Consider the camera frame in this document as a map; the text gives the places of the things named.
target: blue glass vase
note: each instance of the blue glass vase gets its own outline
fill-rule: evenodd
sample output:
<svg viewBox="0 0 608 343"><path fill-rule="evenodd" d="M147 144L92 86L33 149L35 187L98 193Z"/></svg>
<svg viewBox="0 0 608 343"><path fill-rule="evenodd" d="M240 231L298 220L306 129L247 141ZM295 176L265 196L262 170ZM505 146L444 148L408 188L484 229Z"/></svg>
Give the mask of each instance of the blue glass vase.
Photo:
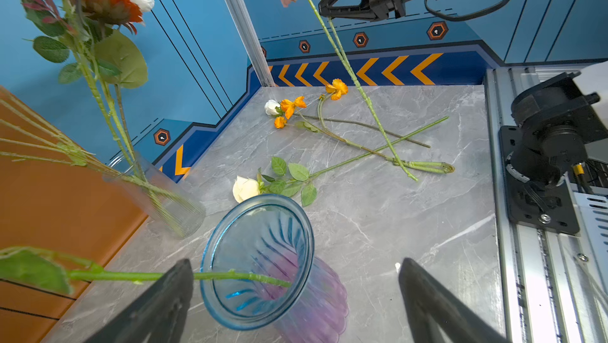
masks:
<svg viewBox="0 0 608 343"><path fill-rule="evenodd" d="M346 329L346 289L314 256L304 210L290 198L264 194L232 209L215 228L201 272L251 272L291 282L201 281L202 298L220 324L253 330L269 324L290 343L336 343Z"/></svg>

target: hexagon sticker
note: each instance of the hexagon sticker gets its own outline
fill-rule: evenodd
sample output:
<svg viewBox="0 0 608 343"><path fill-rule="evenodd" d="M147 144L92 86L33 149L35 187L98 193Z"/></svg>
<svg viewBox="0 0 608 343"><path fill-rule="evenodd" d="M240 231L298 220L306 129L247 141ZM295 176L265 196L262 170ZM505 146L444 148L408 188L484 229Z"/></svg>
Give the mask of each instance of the hexagon sticker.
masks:
<svg viewBox="0 0 608 343"><path fill-rule="evenodd" d="M302 53L310 53L310 44L306 40L300 41L300 50Z"/></svg>
<svg viewBox="0 0 608 343"><path fill-rule="evenodd" d="M169 141L171 141L171 135L169 134L168 130L161 128L155 132L154 141L158 145L165 146Z"/></svg>
<svg viewBox="0 0 608 343"><path fill-rule="evenodd" d="M446 22L439 21L431 24L429 30L426 31L426 34L429 35L431 40L441 40L446 35L447 31L448 28Z"/></svg>
<svg viewBox="0 0 608 343"><path fill-rule="evenodd" d="M369 38L367 37L365 32L359 32L354 35L353 42L358 48L365 48L368 41L369 41Z"/></svg>

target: metal pole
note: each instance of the metal pole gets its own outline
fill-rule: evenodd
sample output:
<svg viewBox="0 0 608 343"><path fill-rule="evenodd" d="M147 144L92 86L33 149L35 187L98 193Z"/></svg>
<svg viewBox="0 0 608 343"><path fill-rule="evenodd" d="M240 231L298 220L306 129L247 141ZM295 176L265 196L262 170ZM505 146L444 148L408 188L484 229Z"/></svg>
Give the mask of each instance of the metal pole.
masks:
<svg viewBox="0 0 608 343"><path fill-rule="evenodd" d="M232 20L237 26L247 55L251 60L251 64L254 67L255 73L260 80L262 86L275 86L270 70L268 69L268 63L262 52L262 46L258 40L258 36L255 33L254 25L251 22L247 7L245 6L244 0L225 0L228 5L228 10L232 15Z"/></svg>

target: white rose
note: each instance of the white rose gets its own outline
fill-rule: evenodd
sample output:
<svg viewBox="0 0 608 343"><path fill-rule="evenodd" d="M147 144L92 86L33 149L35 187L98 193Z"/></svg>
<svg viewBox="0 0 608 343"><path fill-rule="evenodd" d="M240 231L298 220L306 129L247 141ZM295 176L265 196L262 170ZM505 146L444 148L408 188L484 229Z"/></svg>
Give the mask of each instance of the white rose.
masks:
<svg viewBox="0 0 608 343"><path fill-rule="evenodd" d="M281 107L281 105L272 99L264 104L264 110L266 111L266 114L270 116L278 115L277 107Z"/></svg>
<svg viewBox="0 0 608 343"><path fill-rule="evenodd" d="M252 196L260 195L258 181L238 175L234 186L232 186L232 195L234 195L234 199L239 203Z"/></svg>

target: gray marble surface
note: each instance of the gray marble surface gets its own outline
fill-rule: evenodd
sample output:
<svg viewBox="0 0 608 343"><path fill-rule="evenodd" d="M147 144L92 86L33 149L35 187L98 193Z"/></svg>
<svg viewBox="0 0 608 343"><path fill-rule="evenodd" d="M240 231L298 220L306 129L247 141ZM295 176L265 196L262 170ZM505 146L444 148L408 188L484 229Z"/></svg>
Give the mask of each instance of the gray marble surface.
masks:
<svg viewBox="0 0 608 343"><path fill-rule="evenodd" d="M315 179L319 196L305 208L314 228L316 255L340 276L348 291L350 315L341 342L412 342L397 283L396 264L404 257L427 271L504 333L502 291L490 147L482 86L368 87L385 128L407 134L442 116L449 119L415 138L427 149L400 142L401 158L445 161L449 175L416 172L414 182L378 157L366 157ZM268 99L305 95L315 115L323 88L263 88L249 101L182 186L207 210L201 228L186 240L173 240L147 222L108 265L115 271L166 271L176 260L200 264L214 227L237 203L237 175L270 173L270 157L306 165L311 172L361 154L322 134L293 126L274 128L264 114ZM373 124L356 89L340 101L327 101L327 118ZM329 122L337 134L368 147L384 145L374 130ZM145 285L95 282L47 336L46 343L81 342L124 309ZM228 330L206 311L196 284L182 342L281 343L272 327L252 332Z"/></svg>

